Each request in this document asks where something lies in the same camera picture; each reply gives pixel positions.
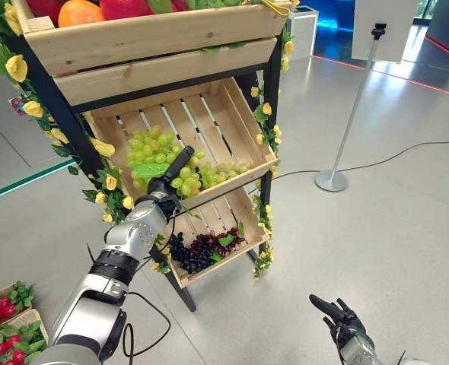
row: red floor line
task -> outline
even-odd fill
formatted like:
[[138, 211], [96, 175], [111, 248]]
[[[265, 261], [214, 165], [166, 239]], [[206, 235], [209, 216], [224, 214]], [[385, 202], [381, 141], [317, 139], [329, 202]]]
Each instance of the red floor line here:
[[[327, 57], [322, 57], [322, 56], [313, 56], [313, 57], [314, 57], [314, 58], [317, 58], [317, 59], [324, 59], [325, 61], [334, 62], [334, 63], [337, 63], [337, 64], [339, 64], [339, 65], [357, 68], [358, 70], [365, 70], [365, 67], [361, 67], [361, 66], [357, 66], [357, 65], [352, 65], [351, 63], [341, 62], [341, 61], [336, 61], [335, 59], [328, 59]], [[431, 85], [424, 84], [424, 83], [419, 82], [419, 81], [410, 80], [410, 79], [408, 79], [408, 78], [403, 78], [403, 77], [401, 77], [401, 76], [388, 74], [388, 73], [382, 72], [382, 71], [372, 70], [372, 72], [377, 72], [377, 73], [379, 73], [379, 74], [383, 74], [383, 75], [387, 75], [387, 76], [392, 76], [393, 78], [399, 78], [399, 79], [401, 79], [401, 80], [405, 80], [405, 81], [407, 81], [407, 82], [410, 82], [411, 84], [415, 84], [415, 85], [418, 85], [418, 86], [423, 86], [423, 87], [426, 87], [426, 88], [428, 88], [428, 89], [437, 90], [437, 91], [440, 91], [440, 92], [449, 94], [449, 91], [448, 91], [448, 90], [441, 89], [440, 87], [431, 86]]]
[[433, 40], [429, 36], [424, 36], [425, 39], [427, 39], [429, 42], [437, 46], [439, 49], [445, 51], [449, 55], [449, 48], [447, 48], [443, 43], [438, 42], [437, 40]]

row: orange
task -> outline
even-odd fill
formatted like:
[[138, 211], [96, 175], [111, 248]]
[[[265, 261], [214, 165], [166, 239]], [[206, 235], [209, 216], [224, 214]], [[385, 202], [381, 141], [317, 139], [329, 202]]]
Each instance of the orange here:
[[59, 13], [59, 27], [105, 21], [101, 8], [86, 0], [69, 0]]

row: robotic arm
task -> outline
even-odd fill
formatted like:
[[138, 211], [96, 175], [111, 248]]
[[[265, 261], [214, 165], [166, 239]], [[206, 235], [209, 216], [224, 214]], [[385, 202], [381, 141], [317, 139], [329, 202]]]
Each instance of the robotic arm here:
[[113, 354], [126, 321], [120, 306], [129, 283], [157, 234], [181, 209], [170, 182], [193, 153], [185, 147], [162, 177], [150, 181], [148, 195], [135, 202], [126, 219], [107, 232], [103, 250], [62, 308], [50, 331], [49, 347], [33, 365], [98, 365]]
[[331, 317], [323, 321], [330, 329], [333, 342], [338, 348], [339, 359], [346, 365], [382, 365], [375, 354], [374, 342], [367, 336], [367, 330], [361, 320], [341, 299], [339, 308], [335, 303], [311, 294], [309, 300], [321, 312]]

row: black metal frame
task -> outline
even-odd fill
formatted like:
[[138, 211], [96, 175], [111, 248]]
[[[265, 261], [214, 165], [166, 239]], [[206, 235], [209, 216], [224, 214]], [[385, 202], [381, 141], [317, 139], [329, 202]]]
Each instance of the black metal frame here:
[[[43, 105], [50, 111], [50, 114], [56, 120], [59, 128], [71, 142], [72, 156], [79, 164], [82, 171], [86, 174], [96, 176], [96, 170], [103, 169], [99, 154], [89, 142], [86, 132], [92, 134], [91, 128], [84, 120], [81, 120], [78, 113], [86, 110], [101, 108], [104, 106], [122, 103], [129, 100], [160, 94], [170, 90], [176, 90], [183, 87], [189, 87], [209, 81], [216, 81], [222, 78], [228, 78], [234, 75], [244, 75], [253, 71], [263, 70], [264, 81], [264, 100], [272, 107], [272, 115], [269, 117], [268, 127], [273, 128], [277, 116], [277, 105], [279, 98], [279, 79], [282, 59], [282, 35], [277, 36], [277, 43], [272, 51], [270, 59], [266, 63], [251, 65], [243, 68], [236, 68], [216, 74], [203, 75], [197, 78], [191, 78], [185, 81], [173, 82], [133, 91], [126, 94], [107, 97], [99, 100], [93, 100], [88, 103], [71, 106], [64, 95], [60, 92], [53, 78], [47, 73], [40, 60], [23, 37], [6, 37], [5, 42], [8, 48], [17, 54], [24, 56], [28, 69], [27, 78], [30, 79], [32, 87], [38, 93]], [[270, 189], [272, 184], [272, 173], [268, 171], [261, 178], [261, 200], [263, 204], [270, 202]], [[261, 244], [259, 252], [266, 248], [266, 243]], [[253, 261], [256, 259], [256, 253], [253, 249], [249, 252]], [[156, 262], [165, 262], [165, 256], [154, 246], [150, 251], [151, 257]], [[174, 277], [174, 273], [169, 272], [165, 275], [174, 290], [187, 305], [191, 312], [196, 310], [196, 305], [189, 294], [187, 288], [181, 288]]]

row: green floor line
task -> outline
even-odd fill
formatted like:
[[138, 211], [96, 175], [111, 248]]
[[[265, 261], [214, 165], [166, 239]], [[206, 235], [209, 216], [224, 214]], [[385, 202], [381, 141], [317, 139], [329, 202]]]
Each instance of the green floor line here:
[[25, 179], [22, 179], [20, 181], [14, 182], [11, 185], [8, 185], [2, 189], [0, 189], [0, 196], [7, 194], [9, 192], [12, 192], [15, 189], [18, 189], [22, 186], [27, 185], [28, 183], [31, 183], [35, 180], [41, 179], [44, 176], [50, 175], [51, 173], [57, 172], [59, 170], [62, 170], [63, 168], [72, 165], [74, 163], [73, 159], [64, 161], [62, 163], [59, 163], [58, 165], [55, 165], [54, 167], [50, 167], [49, 169], [46, 169], [44, 171], [40, 171], [39, 173], [35, 173], [32, 176], [26, 177]]

